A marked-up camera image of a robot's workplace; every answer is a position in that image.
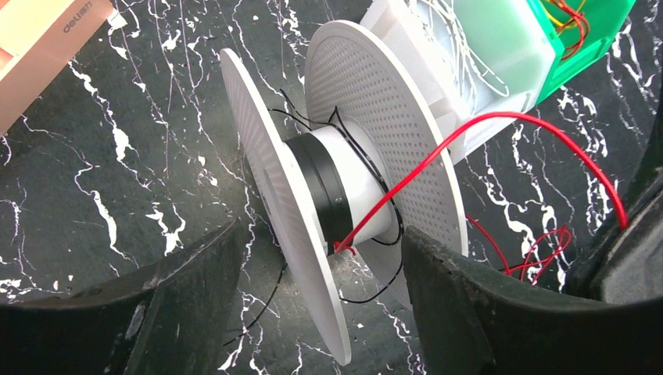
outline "white wire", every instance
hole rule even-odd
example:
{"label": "white wire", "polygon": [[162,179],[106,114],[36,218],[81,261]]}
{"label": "white wire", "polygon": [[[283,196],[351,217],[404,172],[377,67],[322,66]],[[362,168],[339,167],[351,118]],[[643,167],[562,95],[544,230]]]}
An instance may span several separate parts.
{"label": "white wire", "polygon": [[[464,82],[468,82],[470,90],[468,93],[469,100],[473,101],[472,113],[476,113],[477,106],[477,87],[475,80],[471,78],[471,71],[476,74],[476,77],[492,92],[506,98],[509,96],[509,87],[503,80],[501,80],[489,66],[469,47],[468,40],[465,37],[463,27],[453,11],[453,0],[449,0],[450,4],[444,0],[408,0],[410,11],[422,21],[424,30],[429,40],[436,41],[435,38],[435,21],[434,14],[436,14],[445,27],[446,32],[450,36],[450,51],[440,46],[445,57],[448,58],[452,65],[454,76],[461,91],[464,95]],[[423,20],[418,10],[418,4],[422,3],[428,7],[428,20]],[[491,76],[504,89],[500,90],[495,85],[488,82],[486,76]]]}

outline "perforated disc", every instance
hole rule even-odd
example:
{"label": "perforated disc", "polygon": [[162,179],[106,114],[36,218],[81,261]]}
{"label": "perforated disc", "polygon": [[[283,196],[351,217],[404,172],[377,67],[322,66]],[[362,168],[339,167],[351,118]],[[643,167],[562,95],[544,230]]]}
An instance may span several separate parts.
{"label": "perforated disc", "polygon": [[[306,54],[306,111],[325,121],[335,106],[372,139],[389,186],[401,181],[443,138],[421,92],[382,41],[363,27],[332,21],[317,30]],[[468,254],[461,191],[445,150],[397,196],[407,226],[416,226],[450,249]],[[400,264],[400,246],[366,241],[357,246],[382,284]],[[411,308],[401,273],[388,289]]]}
{"label": "perforated disc", "polygon": [[313,218],[303,214],[314,212],[306,182],[287,164],[285,146],[239,57],[230,49],[220,57],[235,126],[292,277],[324,343],[346,365],[351,352],[339,294]]}

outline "black marble surface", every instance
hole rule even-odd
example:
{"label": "black marble surface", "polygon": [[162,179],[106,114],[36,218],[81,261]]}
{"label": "black marble surface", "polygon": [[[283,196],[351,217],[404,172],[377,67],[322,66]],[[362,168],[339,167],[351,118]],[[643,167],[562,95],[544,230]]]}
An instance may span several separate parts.
{"label": "black marble surface", "polygon": [[[268,106],[283,88],[303,109],[314,31],[359,21],[368,0],[116,0],[128,25],[104,25],[0,139],[0,298],[68,295],[153,263],[236,217],[253,237],[226,338],[263,307],[282,266],[251,193],[217,58],[243,58]],[[642,157],[661,80],[661,9],[636,2],[609,53],[535,113],[576,140],[624,192]],[[296,133],[275,117],[283,137]],[[544,231],[574,241],[539,285],[564,271],[611,210],[602,187],[549,134],[515,124],[457,165],[467,213],[513,264]],[[469,229],[471,256],[500,267]],[[549,252],[541,247],[542,255]],[[360,259],[330,258],[337,286],[362,298],[378,286]],[[227,346],[223,373],[425,373],[412,313],[387,294],[344,305],[353,362],[326,352],[288,271],[260,323]]]}

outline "black electrical tape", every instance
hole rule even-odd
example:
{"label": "black electrical tape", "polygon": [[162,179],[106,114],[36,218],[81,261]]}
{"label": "black electrical tape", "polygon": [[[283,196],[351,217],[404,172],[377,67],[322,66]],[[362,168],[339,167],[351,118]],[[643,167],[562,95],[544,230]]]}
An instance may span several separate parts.
{"label": "black electrical tape", "polygon": [[352,213],[334,160],[322,142],[305,133],[286,142],[302,170],[315,204],[327,256],[334,255],[334,242],[342,241],[353,229]]}

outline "peach colored box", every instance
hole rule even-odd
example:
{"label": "peach colored box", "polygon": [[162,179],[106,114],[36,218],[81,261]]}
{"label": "peach colored box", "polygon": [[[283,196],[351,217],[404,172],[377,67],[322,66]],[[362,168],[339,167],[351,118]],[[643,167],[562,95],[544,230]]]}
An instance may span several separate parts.
{"label": "peach colored box", "polygon": [[0,135],[113,10],[109,0],[0,0]]}

